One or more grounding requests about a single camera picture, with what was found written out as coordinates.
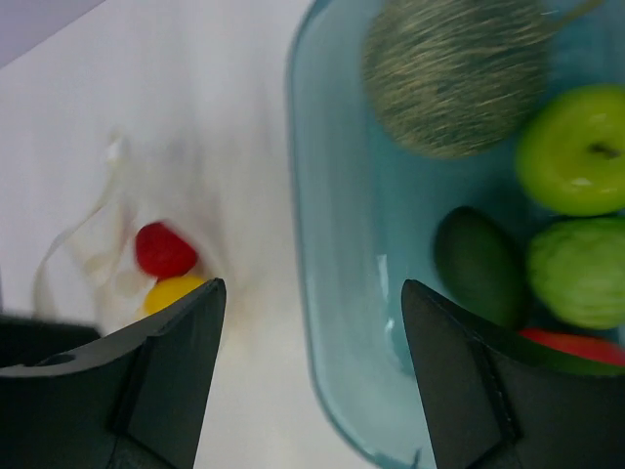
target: white table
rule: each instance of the white table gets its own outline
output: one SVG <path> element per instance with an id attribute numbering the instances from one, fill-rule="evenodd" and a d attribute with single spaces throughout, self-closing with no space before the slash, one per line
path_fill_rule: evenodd
<path id="1" fill-rule="evenodd" d="M 193 115 L 206 187 L 225 214 L 227 281 L 254 279 L 245 295 L 229 297 L 201 469 L 370 467 L 327 423 L 308 375 L 283 95 L 287 49 L 307 3 L 108 0 L 0 69 L 8 307 L 31 307 L 41 256 L 102 189 L 109 128 L 163 139 Z"/>

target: plastic bag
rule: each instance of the plastic bag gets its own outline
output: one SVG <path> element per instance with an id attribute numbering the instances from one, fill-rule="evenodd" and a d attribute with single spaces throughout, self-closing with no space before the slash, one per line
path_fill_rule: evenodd
<path id="1" fill-rule="evenodd" d="M 134 239 L 154 221 L 166 221 L 198 252 L 192 274 L 210 279 L 223 270 L 223 260 L 211 249 L 216 231 L 210 205 L 192 180 L 200 159 L 189 141 L 149 148 L 133 146 L 123 135 L 111 137 L 101 197 L 56 237 L 37 269 L 37 318 L 87 322 L 109 334 L 144 317 L 142 304 L 157 280 L 137 265 Z"/>

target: yellow fruit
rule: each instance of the yellow fruit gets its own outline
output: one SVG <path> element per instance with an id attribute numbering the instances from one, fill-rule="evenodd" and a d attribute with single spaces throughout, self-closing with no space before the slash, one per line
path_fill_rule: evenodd
<path id="1" fill-rule="evenodd" d="M 205 278 L 196 276 L 173 277 L 161 280 L 146 295 L 144 313 L 150 316 L 164 310 L 205 282 Z"/>

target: brown stem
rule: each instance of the brown stem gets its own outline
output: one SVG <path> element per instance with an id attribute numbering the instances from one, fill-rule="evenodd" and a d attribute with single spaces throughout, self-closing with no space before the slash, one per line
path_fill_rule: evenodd
<path id="1" fill-rule="evenodd" d="M 562 28 L 567 27 L 569 24 L 574 22 L 580 17 L 583 17 L 587 13 L 592 12 L 597 7 L 600 7 L 605 0 L 586 0 L 584 3 L 579 5 L 577 8 L 574 8 L 558 21 L 556 21 L 553 25 L 553 30 L 555 32 L 560 31 Z"/>
<path id="2" fill-rule="evenodd" d="M 613 149 L 605 144 L 592 144 L 589 150 L 593 153 L 601 153 L 605 159 L 618 158 L 623 152 L 620 149 Z"/>

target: plastic container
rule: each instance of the plastic container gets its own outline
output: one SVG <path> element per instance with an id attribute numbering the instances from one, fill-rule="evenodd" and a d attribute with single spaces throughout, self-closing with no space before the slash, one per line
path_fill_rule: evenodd
<path id="1" fill-rule="evenodd" d="M 387 469 L 436 467 L 401 320 L 407 278 L 445 294 L 433 269 L 434 229 L 474 205 L 521 243 L 551 213 L 516 181 L 516 138 L 487 154 L 432 160 L 400 149 L 375 121 L 360 51 L 381 0 L 317 0 L 290 64 L 292 163 L 312 377 L 339 432 Z M 579 2 L 551 1 L 554 19 Z M 625 4 L 608 0 L 551 42 L 545 100 L 625 78 Z"/>

